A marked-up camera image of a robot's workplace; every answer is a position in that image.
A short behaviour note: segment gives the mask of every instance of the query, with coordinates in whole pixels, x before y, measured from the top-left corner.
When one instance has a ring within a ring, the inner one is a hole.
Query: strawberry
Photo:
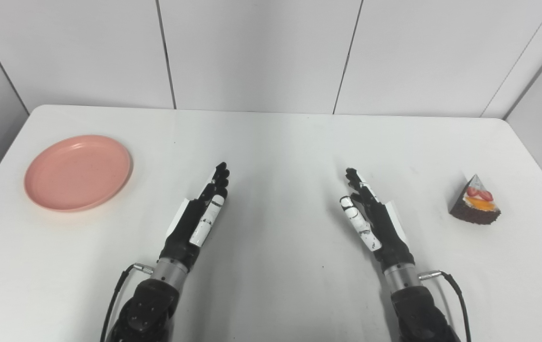
[[[478,195],[480,195],[480,197],[482,197],[482,199],[485,201],[493,201],[493,195],[491,195],[491,193],[486,190],[479,191]]]
[[[469,197],[474,197],[478,194],[478,189],[476,188],[472,188],[471,186],[468,186],[467,187],[467,195]]]

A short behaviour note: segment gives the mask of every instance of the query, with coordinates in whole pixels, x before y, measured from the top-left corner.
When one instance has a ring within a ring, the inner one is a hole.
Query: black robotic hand
[[[116,294],[131,268],[119,279],[108,308],[101,340],[108,342],[168,342],[172,317],[178,306],[187,274],[199,257],[205,239],[227,198],[229,170],[221,162],[196,199],[184,200],[169,231],[171,234],[159,255],[151,277],[138,284],[134,296],[125,303],[119,318],[106,338],[108,317]]]
[[[448,325],[444,314],[434,305],[432,294],[421,285],[415,270],[415,258],[397,232],[397,228],[401,231],[401,225],[393,204],[382,204],[356,169],[349,168],[346,173],[349,186],[357,193],[342,197],[341,207],[362,240],[373,251],[375,259],[381,265],[381,271],[386,276],[401,340],[458,342],[459,339]],[[362,214],[353,204],[354,201],[362,205],[370,223],[363,221]]]

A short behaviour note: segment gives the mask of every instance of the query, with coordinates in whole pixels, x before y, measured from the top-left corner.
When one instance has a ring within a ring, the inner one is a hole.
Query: chocolate cake
[[[479,225],[490,225],[499,214],[501,210],[495,205],[493,195],[484,188],[478,175],[467,182],[451,209],[452,216]]]

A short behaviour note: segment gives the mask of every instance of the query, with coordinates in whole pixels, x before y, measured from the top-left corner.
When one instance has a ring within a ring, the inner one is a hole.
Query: cable
[[[463,299],[463,294],[461,289],[459,288],[459,285],[457,285],[457,282],[453,278],[452,275],[448,274],[447,272],[440,271],[443,277],[445,277],[446,281],[451,284],[451,287],[453,290],[455,290],[457,296],[459,297],[459,303],[462,306],[462,312],[463,312],[463,325],[465,327],[465,338],[467,342],[472,342],[472,336],[469,333],[469,319],[467,318],[467,309],[465,308],[465,300]]]
[[[132,268],[134,268],[134,264],[131,264],[125,269],[125,271],[121,272],[119,281],[117,281],[117,285],[115,286],[115,292],[113,293],[113,297],[110,299],[110,304],[108,305],[108,310],[106,311],[106,317],[104,318],[104,325],[102,326],[102,335],[100,336],[100,342],[104,342],[106,340],[106,329],[108,328],[108,321],[110,321],[110,314],[112,314],[113,312],[113,307],[115,307],[115,301],[117,300],[117,296],[119,295],[119,292],[123,287],[123,283],[125,283],[125,280],[127,279],[127,276],[129,275],[129,272],[132,270]]]

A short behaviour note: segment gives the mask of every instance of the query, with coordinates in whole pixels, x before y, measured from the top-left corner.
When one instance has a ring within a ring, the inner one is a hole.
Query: pink plate
[[[127,181],[132,161],[114,139],[82,135],[41,152],[28,167],[28,197],[43,208],[76,211],[104,203]]]

